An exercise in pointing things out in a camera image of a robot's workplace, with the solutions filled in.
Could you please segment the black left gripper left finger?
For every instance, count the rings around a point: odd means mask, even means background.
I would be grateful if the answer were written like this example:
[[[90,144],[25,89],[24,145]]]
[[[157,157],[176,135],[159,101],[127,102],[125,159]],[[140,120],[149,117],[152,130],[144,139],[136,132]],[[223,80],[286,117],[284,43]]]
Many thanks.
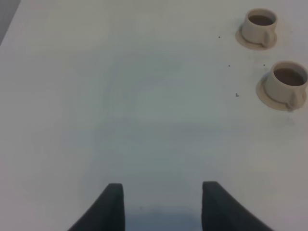
[[[71,231],[124,231],[124,190],[120,183],[108,184]]]

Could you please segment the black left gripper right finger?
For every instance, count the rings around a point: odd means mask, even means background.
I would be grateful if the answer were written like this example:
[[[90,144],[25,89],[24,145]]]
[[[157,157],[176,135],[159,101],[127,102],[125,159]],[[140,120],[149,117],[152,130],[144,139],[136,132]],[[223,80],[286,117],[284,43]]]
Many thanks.
[[[204,231],[270,231],[269,226],[250,213],[218,182],[202,185],[202,230]]]

